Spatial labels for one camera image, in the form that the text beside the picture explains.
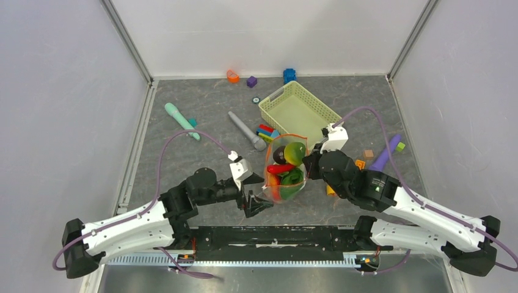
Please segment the dark green round fruit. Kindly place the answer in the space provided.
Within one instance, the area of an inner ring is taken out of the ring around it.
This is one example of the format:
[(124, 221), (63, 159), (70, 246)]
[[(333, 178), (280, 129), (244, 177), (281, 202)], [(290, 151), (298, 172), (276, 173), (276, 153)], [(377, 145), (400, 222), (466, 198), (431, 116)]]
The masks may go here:
[(288, 164), (299, 166), (302, 159), (306, 156), (306, 145), (302, 142), (290, 142), (283, 151), (284, 158)]

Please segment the red chili pepper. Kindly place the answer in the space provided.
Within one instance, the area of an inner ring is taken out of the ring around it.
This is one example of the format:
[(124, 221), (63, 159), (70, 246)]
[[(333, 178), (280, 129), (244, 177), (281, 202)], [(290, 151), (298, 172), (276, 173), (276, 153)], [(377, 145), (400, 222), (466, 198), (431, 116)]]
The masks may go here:
[(269, 165), (266, 167), (266, 171), (273, 175), (280, 175), (280, 174), (283, 174), (286, 172), (290, 172), (295, 168), (296, 168), (296, 166), (291, 165), (291, 164), (284, 164), (284, 165), (272, 164), (272, 165)]

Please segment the red orange pepper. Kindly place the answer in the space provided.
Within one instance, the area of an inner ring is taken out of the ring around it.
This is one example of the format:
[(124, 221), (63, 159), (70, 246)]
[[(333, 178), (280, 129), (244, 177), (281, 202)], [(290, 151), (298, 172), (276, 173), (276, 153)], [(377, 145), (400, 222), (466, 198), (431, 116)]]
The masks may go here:
[(267, 173), (266, 194), (273, 201), (280, 201), (280, 178), (277, 175)]

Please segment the dark purple plum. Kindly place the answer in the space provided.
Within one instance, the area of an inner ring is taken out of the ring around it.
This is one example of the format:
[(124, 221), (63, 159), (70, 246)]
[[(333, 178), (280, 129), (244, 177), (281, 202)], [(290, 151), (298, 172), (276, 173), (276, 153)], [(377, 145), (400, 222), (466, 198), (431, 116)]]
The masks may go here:
[(285, 146), (280, 146), (280, 147), (276, 148), (274, 150), (274, 152), (272, 153), (272, 158), (276, 164), (280, 164), (280, 165), (286, 164), (284, 151), (285, 151)]

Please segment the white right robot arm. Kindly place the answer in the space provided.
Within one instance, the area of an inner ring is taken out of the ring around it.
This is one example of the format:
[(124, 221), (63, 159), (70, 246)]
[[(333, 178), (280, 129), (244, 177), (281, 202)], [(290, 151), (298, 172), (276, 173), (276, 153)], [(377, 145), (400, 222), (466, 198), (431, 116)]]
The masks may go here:
[(422, 196), (412, 198), (396, 178), (359, 169), (341, 151), (316, 151), (302, 162), (309, 179), (323, 180), (340, 198), (360, 209), (410, 222), (399, 225), (361, 216), (352, 234), (357, 247), (399, 247), (427, 252), (478, 277), (485, 277), (496, 265), (497, 249), (492, 243), (500, 231), (499, 219), (490, 215), (469, 217), (444, 207), (436, 208)]

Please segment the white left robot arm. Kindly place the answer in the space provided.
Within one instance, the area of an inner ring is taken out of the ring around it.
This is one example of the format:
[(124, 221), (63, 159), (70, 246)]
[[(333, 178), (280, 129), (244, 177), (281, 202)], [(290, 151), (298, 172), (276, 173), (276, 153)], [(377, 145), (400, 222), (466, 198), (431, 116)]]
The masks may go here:
[(132, 211), (93, 223), (70, 220), (62, 237), (66, 276), (86, 276), (111, 259), (139, 250), (189, 249), (194, 236), (188, 219), (198, 215), (199, 206), (226, 201), (235, 201), (247, 218), (273, 206), (246, 193), (233, 178), (218, 180), (212, 169), (200, 168), (156, 201)]

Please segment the clear zip bag orange zipper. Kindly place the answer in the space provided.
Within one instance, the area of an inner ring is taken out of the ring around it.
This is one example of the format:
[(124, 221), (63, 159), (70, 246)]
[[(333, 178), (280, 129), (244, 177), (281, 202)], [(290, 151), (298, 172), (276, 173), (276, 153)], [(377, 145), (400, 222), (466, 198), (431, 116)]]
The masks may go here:
[(268, 200), (283, 203), (293, 199), (307, 181), (302, 159), (308, 155), (307, 138), (284, 134), (269, 144), (264, 168), (263, 192)]

